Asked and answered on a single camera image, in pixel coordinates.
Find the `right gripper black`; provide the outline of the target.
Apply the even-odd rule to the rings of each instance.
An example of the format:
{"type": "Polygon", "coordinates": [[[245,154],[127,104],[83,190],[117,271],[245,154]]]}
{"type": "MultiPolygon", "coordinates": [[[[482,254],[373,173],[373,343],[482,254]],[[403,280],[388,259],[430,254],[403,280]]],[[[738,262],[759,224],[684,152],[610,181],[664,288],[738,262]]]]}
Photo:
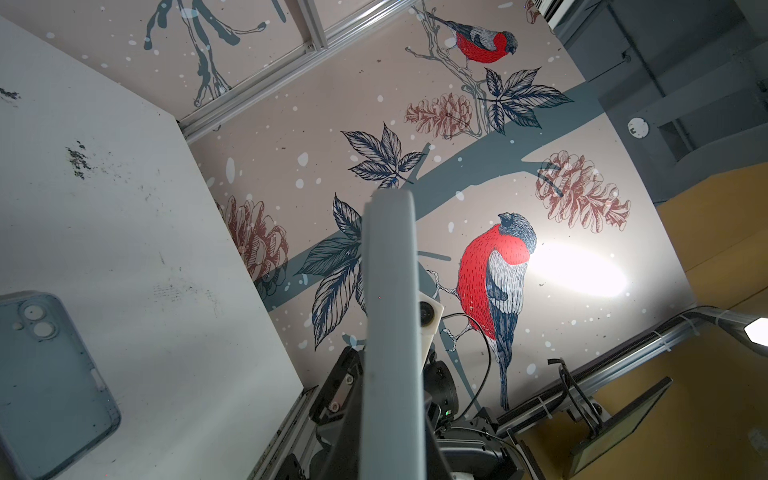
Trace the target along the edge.
{"type": "Polygon", "coordinates": [[[309,410],[310,419],[317,425],[325,425],[342,418],[352,391],[362,377],[359,352],[347,346],[321,386],[309,410]]]}

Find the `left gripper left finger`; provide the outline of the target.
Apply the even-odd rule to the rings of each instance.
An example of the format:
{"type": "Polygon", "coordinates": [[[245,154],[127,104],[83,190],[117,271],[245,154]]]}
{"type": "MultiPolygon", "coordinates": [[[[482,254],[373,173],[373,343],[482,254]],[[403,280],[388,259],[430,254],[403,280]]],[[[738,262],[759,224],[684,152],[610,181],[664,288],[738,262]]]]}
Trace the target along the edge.
{"type": "Polygon", "coordinates": [[[359,475],[363,380],[353,388],[336,443],[320,471],[320,480],[356,480],[359,475]]]}

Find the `black phone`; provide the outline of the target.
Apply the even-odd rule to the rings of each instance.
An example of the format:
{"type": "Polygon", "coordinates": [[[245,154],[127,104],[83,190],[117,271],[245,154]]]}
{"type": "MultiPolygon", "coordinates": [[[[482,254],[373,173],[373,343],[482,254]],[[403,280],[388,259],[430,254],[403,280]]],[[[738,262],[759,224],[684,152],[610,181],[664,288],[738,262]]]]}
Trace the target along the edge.
{"type": "Polygon", "coordinates": [[[362,479],[427,476],[416,221],[412,194],[378,190],[363,215],[368,317],[362,479]]]}

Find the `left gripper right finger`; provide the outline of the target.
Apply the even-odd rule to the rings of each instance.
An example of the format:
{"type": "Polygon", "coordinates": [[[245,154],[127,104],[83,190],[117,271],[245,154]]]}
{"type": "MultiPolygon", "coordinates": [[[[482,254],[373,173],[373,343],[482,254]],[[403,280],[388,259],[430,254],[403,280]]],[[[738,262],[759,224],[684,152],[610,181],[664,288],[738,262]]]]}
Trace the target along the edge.
{"type": "Polygon", "coordinates": [[[442,455],[435,439],[434,429],[429,421],[425,425],[425,463],[428,480],[452,480],[452,472],[442,455]]]}

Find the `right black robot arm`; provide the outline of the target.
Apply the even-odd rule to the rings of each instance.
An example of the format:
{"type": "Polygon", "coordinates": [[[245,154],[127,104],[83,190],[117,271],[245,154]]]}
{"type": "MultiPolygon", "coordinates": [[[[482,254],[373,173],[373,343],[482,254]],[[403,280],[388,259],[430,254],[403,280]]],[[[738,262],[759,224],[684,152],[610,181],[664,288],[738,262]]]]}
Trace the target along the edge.
{"type": "MultiPolygon", "coordinates": [[[[523,442],[498,434],[484,412],[470,420],[449,420],[458,404],[456,388],[442,361],[424,370],[425,455],[429,479],[521,479],[544,474],[523,442]]],[[[315,396],[304,418],[315,425],[306,451],[309,461],[291,448],[276,479],[357,479],[362,428],[363,362],[346,347],[315,396]]]]}

